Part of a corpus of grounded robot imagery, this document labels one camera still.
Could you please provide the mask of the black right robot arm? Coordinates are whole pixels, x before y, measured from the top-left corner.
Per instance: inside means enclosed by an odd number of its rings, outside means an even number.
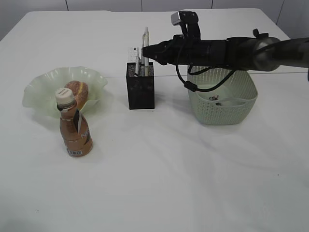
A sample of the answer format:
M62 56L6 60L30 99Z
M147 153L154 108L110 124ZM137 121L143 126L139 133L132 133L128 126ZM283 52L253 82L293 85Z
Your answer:
M253 37L225 40L174 35L171 40L143 48L143 56L174 66L205 66L236 71L271 72L280 66L308 68L309 39L281 41L257 29Z

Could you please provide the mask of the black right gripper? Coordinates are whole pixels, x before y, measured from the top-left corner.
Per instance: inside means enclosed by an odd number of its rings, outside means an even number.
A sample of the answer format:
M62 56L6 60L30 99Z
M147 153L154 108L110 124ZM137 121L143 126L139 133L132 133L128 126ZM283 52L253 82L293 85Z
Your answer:
M172 40L145 46L143 56L160 65L225 65L227 40L197 40L175 36Z

